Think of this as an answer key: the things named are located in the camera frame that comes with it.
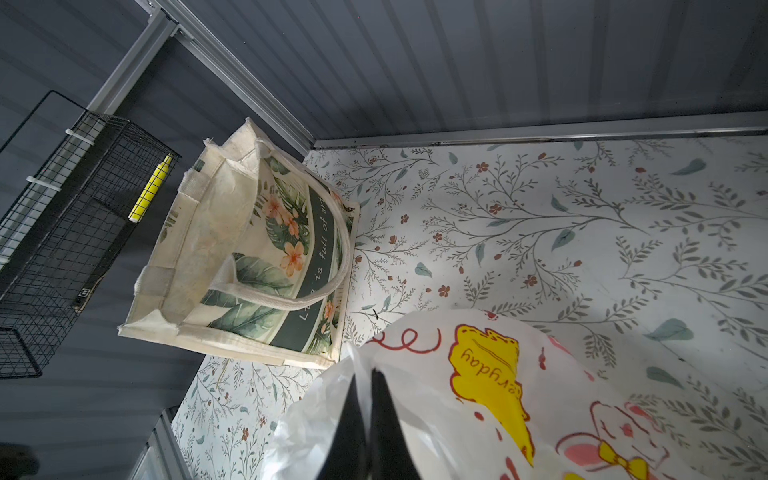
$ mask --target wire basket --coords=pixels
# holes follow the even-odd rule
[[[0,379],[42,374],[180,158],[120,117],[66,133],[0,220]]]

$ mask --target floral tablecloth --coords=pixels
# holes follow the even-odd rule
[[[414,310],[514,317],[649,412],[692,467],[765,478],[766,153],[768,137],[314,151],[362,204],[344,340]],[[193,476],[256,478],[318,374],[207,357],[173,424]]]

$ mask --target tote bag handle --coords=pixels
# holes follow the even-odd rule
[[[307,182],[307,184],[310,186],[310,188],[315,190],[317,196],[320,197],[330,209],[331,214],[333,215],[333,222],[336,226],[338,234],[341,236],[341,266],[336,272],[336,275],[331,280],[329,280],[323,288],[317,290],[314,293],[311,293],[310,295],[302,296],[296,299],[270,295],[244,283],[237,281],[226,282],[226,280],[221,281],[222,279],[219,278],[214,278],[210,288],[219,290],[220,292],[229,293],[236,296],[237,298],[246,300],[247,302],[258,303],[259,305],[268,308],[274,308],[278,310],[301,310],[302,308],[307,308],[308,306],[319,302],[331,293],[335,292],[336,289],[339,288],[341,283],[344,281],[344,279],[349,275],[349,272],[352,270],[352,243],[349,239],[349,234],[346,231],[346,218],[344,213],[339,207],[339,204],[336,202],[336,199],[331,196],[330,192],[323,188],[323,186],[319,181],[317,181],[315,177],[304,171],[304,168],[306,167],[300,164],[295,164],[294,161],[291,161],[291,159],[288,158],[287,155],[284,154],[280,149],[275,148],[274,146],[271,146],[271,149],[277,152],[277,156],[280,157],[276,158],[276,160],[278,160],[285,168],[291,172],[302,177],[304,181]]]

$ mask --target yellow bow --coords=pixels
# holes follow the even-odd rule
[[[637,480],[648,479],[648,462],[642,458],[633,458],[627,461],[624,457],[619,456],[616,451],[606,442],[600,442],[600,458],[610,463],[611,465],[621,465],[628,474],[637,478]]]

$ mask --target yellow cartoon graphic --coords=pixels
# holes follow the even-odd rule
[[[456,327],[456,340],[449,360],[453,392],[463,399],[484,405],[515,440],[528,463],[533,465],[535,447],[525,422],[531,419],[523,408],[523,389],[517,382],[518,341],[491,329]]]

